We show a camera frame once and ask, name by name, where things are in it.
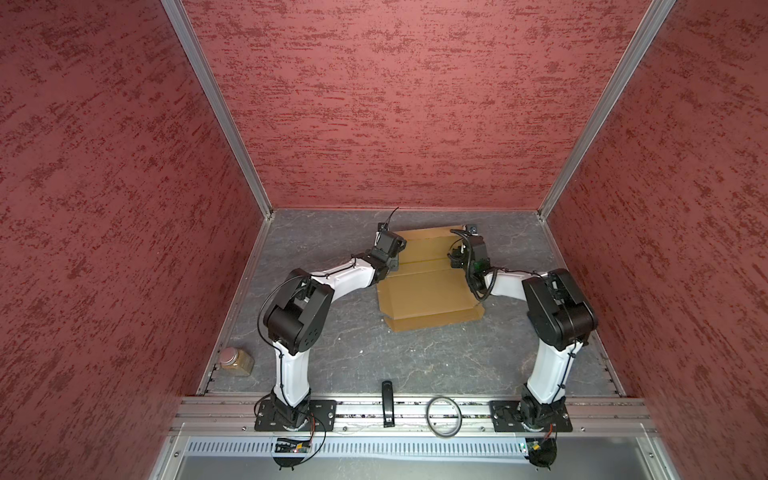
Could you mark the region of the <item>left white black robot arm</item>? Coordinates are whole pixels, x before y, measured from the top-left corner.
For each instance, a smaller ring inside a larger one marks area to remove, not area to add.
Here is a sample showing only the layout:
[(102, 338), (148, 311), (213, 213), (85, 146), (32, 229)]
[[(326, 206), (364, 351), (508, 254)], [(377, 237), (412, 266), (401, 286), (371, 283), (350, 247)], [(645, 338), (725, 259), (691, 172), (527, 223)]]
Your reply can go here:
[(402, 236), (381, 225), (372, 248), (327, 270), (295, 269), (267, 296), (259, 320), (266, 329), (261, 338), (276, 358), (270, 401), (288, 428), (297, 430), (311, 419), (310, 349), (324, 329), (332, 303), (383, 281), (399, 267), (406, 245)]

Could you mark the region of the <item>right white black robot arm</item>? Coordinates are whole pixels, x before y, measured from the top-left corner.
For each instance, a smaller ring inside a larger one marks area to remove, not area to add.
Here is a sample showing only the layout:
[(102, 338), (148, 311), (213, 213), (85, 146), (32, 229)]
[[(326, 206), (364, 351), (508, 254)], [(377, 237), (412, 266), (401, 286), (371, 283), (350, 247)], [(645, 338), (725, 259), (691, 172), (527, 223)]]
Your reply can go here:
[(448, 253), (451, 267), (463, 271), (477, 301), (495, 296), (526, 302), (538, 350), (513, 418), (528, 431), (553, 426), (566, 414), (566, 383), (575, 358), (598, 326), (591, 305), (568, 270), (537, 273), (496, 267), (482, 236), (469, 229), (450, 232), (460, 242)]

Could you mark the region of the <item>brown cardboard box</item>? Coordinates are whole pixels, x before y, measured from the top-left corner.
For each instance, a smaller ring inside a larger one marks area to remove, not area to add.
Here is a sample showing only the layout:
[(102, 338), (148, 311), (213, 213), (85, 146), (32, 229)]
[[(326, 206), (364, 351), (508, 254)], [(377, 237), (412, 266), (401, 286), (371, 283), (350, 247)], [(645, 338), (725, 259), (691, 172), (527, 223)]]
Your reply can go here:
[(464, 271), (451, 267), (449, 251), (460, 237), (452, 226), (403, 230), (399, 267), (377, 284), (380, 312), (394, 332), (480, 320), (485, 309), (467, 286)]

